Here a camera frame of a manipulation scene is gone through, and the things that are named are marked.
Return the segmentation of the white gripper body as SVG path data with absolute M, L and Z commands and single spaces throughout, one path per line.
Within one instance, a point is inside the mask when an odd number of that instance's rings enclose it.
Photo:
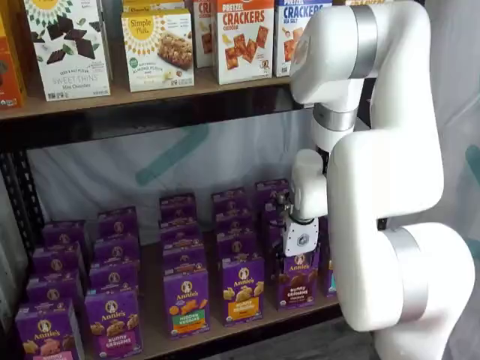
M 299 222 L 292 218 L 285 220 L 283 230 L 283 251 L 286 257 L 314 251 L 317 248 L 319 221 L 314 218 Z

